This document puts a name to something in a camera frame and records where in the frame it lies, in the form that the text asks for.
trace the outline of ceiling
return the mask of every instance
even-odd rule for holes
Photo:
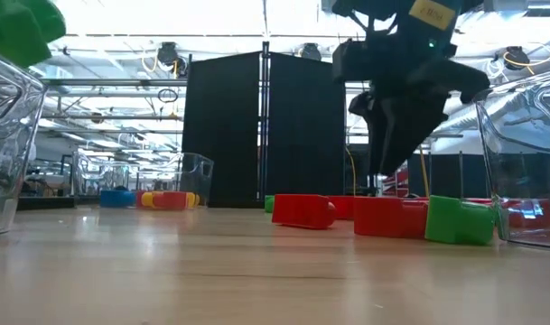
[[[154,56],[162,42],[176,42],[178,52],[185,58],[192,55],[193,60],[260,51],[264,41],[269,41],[271,51],[295,54],[306,42],[314,42],[319,44],[323,60],[331,61],[332,51],[340,42],[364,36],[350,19],[324,13],[320,0],[54,3],[65,16],[68,34],[50,44],[52,58],[33,67],[33,71],[48,79],[172,79],[171,72],[154,66]],[[376,21],[375,28],[389,25],[389,21]],[[455,59],[488,72],[492,82],[550,70],[550,17],[469,12],[460,18],[457,28],[452,39],[458,45]],[[541,64],[532,72],[499,70],[490,63],[498,51],[514,45],[522,46],[532,62]],[[158,100],[162,88],[71,87],[60,104],[54,93],[46,101],[46,116],[59,114],[60,109],[60,114],[67,109],[71,115],[159,116],[163,108],[163,116],[172,114],[177,118],[120,119],[99,124],[81,119],[44,119],[36,141],[42,148],[38,153],[43,153],[43,147],[67,153],[77,146],[97,150],[180,150],[185,86],[173,88],[178,98],[170,104]],[[348,84],[348,100],[360,91],[360,83]],[[98,97],[94,94],[98,92],[110,92],[111,96]],[[459,106],[450,101],[447,109]],[[349,116],[347,128],[353,134],[367,132],[364,121],[356,116]]]

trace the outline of clear plastic bin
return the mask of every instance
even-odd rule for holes
[[[210,197],[214,162],[197,153],[133,153],[125,161],[108,157],[74,153],[74,186],[76,197],[98,195],[103,190],[182,191],[199,196],[201,206]],[[149,160],[140,159],[147,154]]]
[[[0,59],[0,233],[14,220],[46,87]]]
[[[499,236],[550,246],[550,72],[477,99]]]

